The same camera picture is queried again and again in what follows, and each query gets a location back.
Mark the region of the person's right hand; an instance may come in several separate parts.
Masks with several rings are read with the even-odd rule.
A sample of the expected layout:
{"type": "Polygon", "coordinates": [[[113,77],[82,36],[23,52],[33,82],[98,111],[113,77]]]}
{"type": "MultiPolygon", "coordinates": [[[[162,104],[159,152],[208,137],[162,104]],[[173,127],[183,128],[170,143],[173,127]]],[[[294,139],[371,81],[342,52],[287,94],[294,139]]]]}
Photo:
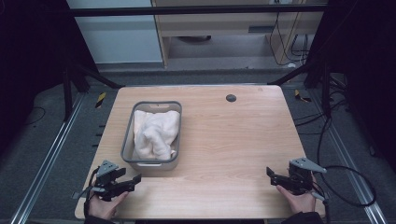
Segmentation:
{"type": "Polygon", "coordinates": [[[316,199],[311,193],[293,195],[282,186],[276,186],[276,189],[286,198],[290,205],[291,212],[298,214],[300,212],[314,212],[316,209],[316,199]]]}

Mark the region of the light wooden desk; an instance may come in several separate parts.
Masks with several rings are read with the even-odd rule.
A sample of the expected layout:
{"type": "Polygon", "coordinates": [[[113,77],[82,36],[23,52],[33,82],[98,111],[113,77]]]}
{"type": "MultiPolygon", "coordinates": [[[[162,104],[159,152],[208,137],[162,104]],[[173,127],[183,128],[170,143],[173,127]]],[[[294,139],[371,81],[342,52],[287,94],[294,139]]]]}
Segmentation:
{"type": "MultiPolygon", "coordinates": [[[[327,0],[150,0],[155,7],[302,5],[325,4],[327,0]]],[[[292,40],[297,35],[313,35],[322,19],[321,12],[272,12],[157,15],[163,58],[168,58],[171,37],[204,35],[264,34],[277,63],[291,59],[292,40]]]]}

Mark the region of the black horizontal frame bar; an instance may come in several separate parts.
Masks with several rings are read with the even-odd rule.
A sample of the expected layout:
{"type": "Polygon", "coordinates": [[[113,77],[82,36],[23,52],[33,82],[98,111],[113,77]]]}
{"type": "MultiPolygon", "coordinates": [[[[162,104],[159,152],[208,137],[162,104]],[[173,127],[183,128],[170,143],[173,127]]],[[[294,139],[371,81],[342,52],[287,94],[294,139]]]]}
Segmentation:
{"type": "Polygon", "coordinates": [[[122,7],[122,8],[81,8],[66,11],[74,17],[96,16],[146,16],[146,15],[192,15],[228,13],[272,13],[272,12],[319,12],[327,5],[229,5],[229,6],[189,6],[189,7],[122,7]]]}

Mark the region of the aluminium floor rail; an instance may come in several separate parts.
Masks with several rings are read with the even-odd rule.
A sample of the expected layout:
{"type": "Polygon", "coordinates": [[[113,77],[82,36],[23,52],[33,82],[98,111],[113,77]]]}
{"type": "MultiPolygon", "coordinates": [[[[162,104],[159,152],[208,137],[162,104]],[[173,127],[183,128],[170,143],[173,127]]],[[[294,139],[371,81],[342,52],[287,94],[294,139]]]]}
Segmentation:
{"type": "Polygon", "coordinates": [[[23,200],[18,206],[17,210],[13,214],[9,224],[25,224],[31,211],[36,203],[38,196],[40,195],[50,171],[56,162],[60,151],[63,148],[64,141],[68,136],[76,117],[81,109],[82,102],[85,98],[85,93],[78,93],[74,103],[72,104],[72,110],[68,118],[62,123],[62,126],[57,132],[49,151],[43,160],[39,170],[37,171],[35,178],[25,194],[23,200]]]}
{"type": "MultiPolygon", "coordinates": [[[[323,109],[321,107],[322,101],[320,94],[317,91],[312,90],[309,91],[309,94],[311,95],[312,101],[314,102],[318,111],[322,112],[323,109]]],[[[334,123],[330,119],[328,119],[327,127],[328,135],[330,136],[334,150],[340,162],[344,166],[358,171],[356,163],[352,160],[352,157],[347,152],[346,145],[344,144],[340,133],[337,131],[334,123]]],[[[353,189],[357,194],[357,197],[359,198],[360,203],[370,202],[374,198],[374,194],[372,193],[368,182],[365,181],[363,177],[356,174],[348,173],[347,175],[351,185],[353,186],[353,189]]],[[[374,202],[370,206],[365,206],[364,211],[372,224],[389,224],[377,202],[374,202]]]]}

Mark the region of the white towel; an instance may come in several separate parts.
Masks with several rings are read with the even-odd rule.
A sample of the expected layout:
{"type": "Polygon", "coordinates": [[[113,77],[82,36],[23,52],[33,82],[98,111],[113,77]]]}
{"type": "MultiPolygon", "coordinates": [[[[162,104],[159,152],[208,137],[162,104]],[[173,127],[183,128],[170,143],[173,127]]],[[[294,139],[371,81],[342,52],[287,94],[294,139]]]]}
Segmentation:
{"type": "Polygon", "coordinates": [[[167,161],[175,152],[171,148],[178,135],[180,113],[134,112],[134,153],[138,160],[167,161]]]}

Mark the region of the grey plastic basket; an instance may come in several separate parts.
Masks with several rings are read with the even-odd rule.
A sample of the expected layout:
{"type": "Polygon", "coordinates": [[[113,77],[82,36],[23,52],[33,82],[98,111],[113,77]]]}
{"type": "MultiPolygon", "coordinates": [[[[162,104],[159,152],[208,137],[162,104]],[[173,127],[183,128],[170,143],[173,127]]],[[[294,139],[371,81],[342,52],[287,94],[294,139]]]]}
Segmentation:
{"type": "Polygon", "coordinates": [[[124,161],[128,162],[135,170],[144,173],[154,171],[170,171],[177,167],[178,154],[179,154],[179,142],[181,135],[181,115],[182,105],[177,101],[162,101],[162,102],[138,102],[134,105],[127,130],[125,133],[123,146],[121,150],[121,157],[124,161]],[[175,110],[180,113],[180,122],[178,135],[174,142],[171,144],[171,148],[175,151],[172,158],[167,161],[160,160],[138,160],[133,158],[134,153],[134,112],[136,110],[142,110],[149,113],[165,113],[171,110],[175,110]]]}

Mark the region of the black curtain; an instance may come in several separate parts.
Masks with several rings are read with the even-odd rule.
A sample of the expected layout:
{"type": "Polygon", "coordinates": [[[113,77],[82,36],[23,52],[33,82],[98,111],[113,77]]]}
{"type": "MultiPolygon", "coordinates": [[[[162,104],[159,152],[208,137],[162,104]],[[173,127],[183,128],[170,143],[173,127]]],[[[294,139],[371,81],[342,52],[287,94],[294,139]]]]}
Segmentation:
{"type": "Polygon", "coordinates": [[[73,18],[44,16],[65,10],[66,0],[0,0],[0,158],[33,109],[35,97],[63,82],[63,61],[50,34],[62,39],[70,57],[97,69],[73,18]]]}
{"type": "Polygon", "coordinates": [[[375,152],[396,172],[396,0],[328,0],[310,59],[346,76],[348,99],[375,152]]]}

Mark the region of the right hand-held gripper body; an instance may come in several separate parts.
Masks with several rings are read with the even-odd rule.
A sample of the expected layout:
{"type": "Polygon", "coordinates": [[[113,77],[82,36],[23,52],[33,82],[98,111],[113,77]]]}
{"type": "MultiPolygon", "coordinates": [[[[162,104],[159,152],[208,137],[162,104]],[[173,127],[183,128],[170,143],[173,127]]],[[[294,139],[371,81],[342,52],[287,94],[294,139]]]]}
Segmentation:
{"type": "Polygon", "coordinates": [[[324,202],[324,194],[314,186],[313,173],[326,174],[327,170],[308,158],[290,160],[289,175],[292,181],[290,192],[293,195],[303,195],[310,192],[314,198],[324,202]]]}

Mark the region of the white cabinet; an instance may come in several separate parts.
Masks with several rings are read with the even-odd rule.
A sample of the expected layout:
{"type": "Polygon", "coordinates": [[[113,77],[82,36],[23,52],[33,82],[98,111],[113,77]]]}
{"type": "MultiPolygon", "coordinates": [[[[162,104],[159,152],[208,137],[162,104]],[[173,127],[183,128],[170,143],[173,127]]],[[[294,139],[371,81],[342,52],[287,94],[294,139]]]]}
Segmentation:
{"type": "MultiPolygon", "coordinates": [[[[150,0],[66,0],[71,9],[151,7],[150,0]]],[[[161,63],[154,17],[76,17],[97,64],[161,63]]]]}

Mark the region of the person's left hand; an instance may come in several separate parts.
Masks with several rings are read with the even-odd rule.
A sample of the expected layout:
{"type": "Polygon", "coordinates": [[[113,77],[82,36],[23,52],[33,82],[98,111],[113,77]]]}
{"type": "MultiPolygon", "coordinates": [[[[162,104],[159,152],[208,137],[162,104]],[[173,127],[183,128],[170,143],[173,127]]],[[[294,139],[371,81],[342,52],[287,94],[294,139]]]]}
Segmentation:
{"type": "Polygon", "coordinates": [[[117,213],[117,207],[127,198],[128,192],[123,192],[114,200],[107,202],[93,194],[89,199],[88,214],[104,220],[110,220],[117,213]]]}

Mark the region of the black metal stand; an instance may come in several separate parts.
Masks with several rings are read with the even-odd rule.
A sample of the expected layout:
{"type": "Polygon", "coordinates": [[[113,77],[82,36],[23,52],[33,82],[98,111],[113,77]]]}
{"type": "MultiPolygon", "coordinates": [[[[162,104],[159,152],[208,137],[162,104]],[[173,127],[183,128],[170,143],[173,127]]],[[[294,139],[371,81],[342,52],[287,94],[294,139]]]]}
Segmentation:
{"type": "Polygon", "coordinates": [[[321,108],[325,116],[329,118],[331,116],[330,106],[330,65],[323,60],[313,60],[308,62],[299,68],[294,69],[285,76],[269,82],[269,85],[281,86],[288,80],[297,77],[302,73],[307,73],[304,85],[308,88],[314,88],[321,82],[321,108]]]}
{"type": "Polygon", "coordinates": [[[71,84],[75,85],[78,92],[87,92],[90,89],[90,84],[85,76],[92,77],[112,89],[122,88],[121,84],[103,77],[91,68],[78,63],[67,63],[63,68],[62,74],[64,87],[64,121],[68,121],[73,112],[71,84]]]}

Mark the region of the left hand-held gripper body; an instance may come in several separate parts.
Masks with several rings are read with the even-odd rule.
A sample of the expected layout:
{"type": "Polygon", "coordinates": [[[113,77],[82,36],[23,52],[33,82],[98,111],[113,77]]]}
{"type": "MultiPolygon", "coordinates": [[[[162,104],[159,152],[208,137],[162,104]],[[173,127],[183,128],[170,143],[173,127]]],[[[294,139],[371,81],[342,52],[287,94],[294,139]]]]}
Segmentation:
{"type": "Polygon", "coordinates": [[[88,197],[91,190],[107,202],[114,197],[120,196],[124,190],[121,188],[121,183],[118,183],[112,177],[113,172],[118,169],[120,167],[117,164],[104,160],[92,172],[89,186],[83,191],[74,192],[72,198],[77,200],[82,196],[88,197]]]}

